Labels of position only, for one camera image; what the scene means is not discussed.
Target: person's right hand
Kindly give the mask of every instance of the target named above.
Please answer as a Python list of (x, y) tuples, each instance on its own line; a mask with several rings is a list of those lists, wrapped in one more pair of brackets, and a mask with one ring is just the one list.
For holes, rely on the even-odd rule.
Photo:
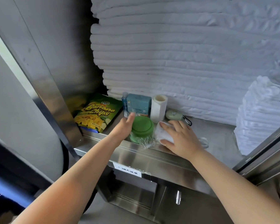
[(168, 123), (172, 124), (175, 130), (164, 123), (160, 123), (160, 125), (172, 136), (174, 144), (167, 140), (160, 140), (161, 144), (178, 156), (191, 161), (195, 152), (199, 149), (203, 149), (197, 136), (193, 130), (186, 126), (182, 121), (171, 120)]

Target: teal box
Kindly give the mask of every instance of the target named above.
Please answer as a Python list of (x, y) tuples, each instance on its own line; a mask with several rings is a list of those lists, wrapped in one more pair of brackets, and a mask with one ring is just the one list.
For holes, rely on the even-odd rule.
[(127, 96), (127, 111), (148, 116), (151, 108), (151, 97), (129, 93)]

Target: hand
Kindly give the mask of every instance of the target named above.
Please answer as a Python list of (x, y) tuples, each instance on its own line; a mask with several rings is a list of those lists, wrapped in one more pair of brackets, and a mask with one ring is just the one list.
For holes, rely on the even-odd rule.
[(203, 149), (197, 136), (193, 130), (182, 121), (171, 120), (168, 123), (172, 124), (175, 130), (164, 123), (160, 123), (160, 125), (172, 136), (174, 144), (167, 140), (160, 140), (161, 144), (178, 156), (190, 161), (196, 151)]
[(114, 129), (109, 133), (109, 136), (113, 136), (120, 142), (122, 142), (131, 133), (134, 119), (134, 112), (132, 112), (128, 118), (123, 117), (120, 122), (114, 127)]

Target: white paper label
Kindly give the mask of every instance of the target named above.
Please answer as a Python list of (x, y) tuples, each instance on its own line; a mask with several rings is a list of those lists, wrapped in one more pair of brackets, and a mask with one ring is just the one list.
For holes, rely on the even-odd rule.
[(138, 177), (142, 178), (142, 173), (139, 170), (135, 170), (133, 168), (129, 168), (129, 167), (126, 167), (126, 166), (123, 166), (123, 165), (120, 165), (120, 164), (114, 163), (114, 162), (113, 162), (113, 165), (114, 165), (114, 168), (117, 169), (117, 170), (121, 170), (125, 173), (129, 173), (129, 174), (132, 174), (132, 175), (135, 175), (135, 176), (138, 176)]

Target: banana chips bag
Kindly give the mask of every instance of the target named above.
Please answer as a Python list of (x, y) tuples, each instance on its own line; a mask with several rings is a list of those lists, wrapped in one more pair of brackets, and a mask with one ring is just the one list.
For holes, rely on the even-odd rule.
[(101, 133), (122, 108), (122, 101), (96, 93), (90, 103), (75, 117), (86, 130)]

